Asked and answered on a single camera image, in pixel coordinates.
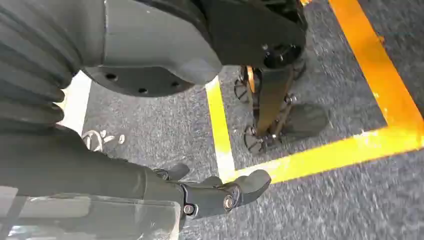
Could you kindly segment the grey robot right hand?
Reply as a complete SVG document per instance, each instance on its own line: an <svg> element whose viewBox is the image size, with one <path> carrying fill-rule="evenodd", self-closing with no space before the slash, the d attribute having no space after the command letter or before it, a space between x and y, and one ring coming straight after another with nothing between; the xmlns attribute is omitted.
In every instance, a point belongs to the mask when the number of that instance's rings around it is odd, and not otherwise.
<svg viewBox="0 0 424 240"><path fill-rule="evenodd" d="M195 218L257 200L271 177L228 183L166 179L158 171L87 149L64 126L67 88L95 67L160 67L194 84L222 66L203 5L193 0L3 0L0 3L0 184L22 197L62 193L193 206Z"/></svg>

